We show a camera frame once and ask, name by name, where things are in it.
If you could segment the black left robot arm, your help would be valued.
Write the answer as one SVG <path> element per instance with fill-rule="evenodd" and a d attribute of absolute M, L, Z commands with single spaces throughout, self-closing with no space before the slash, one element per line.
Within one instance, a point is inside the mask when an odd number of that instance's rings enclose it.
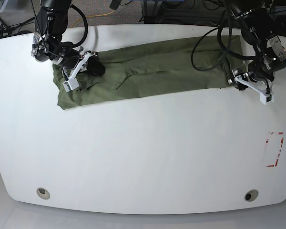
<path fill-rule="evenodd" d="M 221 41 L 223 26 L 219 27 L 217 40 L 232 57 L 242 60 L 246 70 L 235 68 L 233 78 L 228 82 L 239 91 L 251 88 L 259 93 L 260 102 L 267 104 L 274 100 L 272 91 L 275 72 L 286 68 L 286 49 L 278 37 L 277 26 L 269 16 L 270 0 L 225 0 L 228 19 L 234 19 L 240 26 L 243 39 L 250 44 L 255 55 L 243 56 L 229 50 Z"/>

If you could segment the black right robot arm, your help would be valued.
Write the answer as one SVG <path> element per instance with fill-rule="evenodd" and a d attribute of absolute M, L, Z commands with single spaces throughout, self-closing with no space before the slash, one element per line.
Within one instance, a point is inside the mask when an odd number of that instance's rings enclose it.
<path fill-rule="evenodd" d="M 41 9 L 35 17 L 35 30 L 31 55 L 39 62 L 51 60 L 61 67 L 63 87 L 66 92 L 80 87 L 77 75 L 88 72 L 103 76 L 105 67 L 98 60 L 98 52 L 83 52 L 83 43 L 88 36 L 88 22 L 83 12 L 71 0 L 42 0 Z M 84 23 L 84 34 L 77 43 L 62 42 L 62 35 L 68 26 L 68 10 L 78 12 Z"/>

